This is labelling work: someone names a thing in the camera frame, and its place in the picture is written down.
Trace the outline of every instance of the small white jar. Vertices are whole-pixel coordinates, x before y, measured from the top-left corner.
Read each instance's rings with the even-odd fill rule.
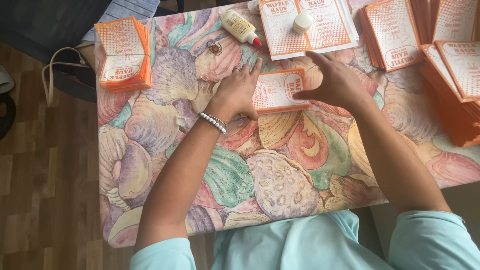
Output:
[[[313,18],[310,14],[302,12],[293,20],[293,30],[299,34],[304,34],[310,29],[313,24]]]

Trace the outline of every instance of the jar lid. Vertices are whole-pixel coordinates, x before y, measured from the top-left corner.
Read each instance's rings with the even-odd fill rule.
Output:
[[[310,29],[312,24],[313,24],[313,18],[312,16],[310,16],[310,14],[306,12],[299,13],[295,17],[295,20],[293,20],[293,25],[302,31],[306,31]]]

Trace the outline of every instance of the hand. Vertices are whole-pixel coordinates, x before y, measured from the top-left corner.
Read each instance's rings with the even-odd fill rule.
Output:
[[[262,58],[257,59],[252,71],[248,64],[244,64],[241,68],[234,67],[232,74],[222,80],[204,112],[225,123],[236,114],[243,114],[252,120],[257,120],[258,113],[253,107],[252,96],[261,68]]]
[[[371,105],[373,98],[369,95],[358,76],[333,56],[308,51],[307,56],[313,60],[324,78],[322,84],[314,90],[301,91],[293,95],[295,99],[313,99],[326,104],[342,107],[350,113],[364,104]]]

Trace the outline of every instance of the red cap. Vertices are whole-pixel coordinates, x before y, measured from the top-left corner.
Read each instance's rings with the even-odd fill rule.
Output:
[[[257,46],[259,46],[259,47],[262,46],[262,44],[261,44],[261,42],[258,40],[258,38],[254,38],[253,41],[252,41],[252,43],[255,44],[255,45],[257,45]]]

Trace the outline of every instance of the paper clip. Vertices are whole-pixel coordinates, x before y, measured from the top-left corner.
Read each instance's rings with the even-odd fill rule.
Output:
[[[220,42],[218,43],[218,45],[215,43],[215,41],[213,40],[209,40],[207,41],[207,47],[208,49],[215,55],[220,55],[222,54],[222,45],[220,44]]]

